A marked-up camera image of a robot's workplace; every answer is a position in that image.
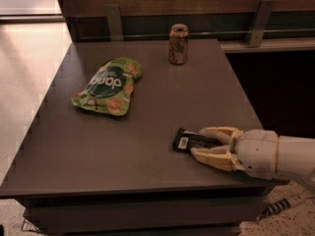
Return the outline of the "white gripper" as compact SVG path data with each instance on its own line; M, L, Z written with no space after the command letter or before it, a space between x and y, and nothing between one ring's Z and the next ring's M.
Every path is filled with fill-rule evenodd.
M192 147L190 151L198 162L228 172L245 171L253 178L275 178L279 136L274 131L250 130L243 134L235 127L207 127L201 129L199 134L216 139L224 146ZM227 147L234 145L237 155Z

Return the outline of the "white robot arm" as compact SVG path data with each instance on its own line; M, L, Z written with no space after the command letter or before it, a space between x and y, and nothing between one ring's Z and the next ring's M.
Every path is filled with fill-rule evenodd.
M224 171L243 171L265 180L290 180L315 189L315 140L280 136L275 131L243 132L233 127L208 127L201 136L221 142L218 147L192 147L193 157Z

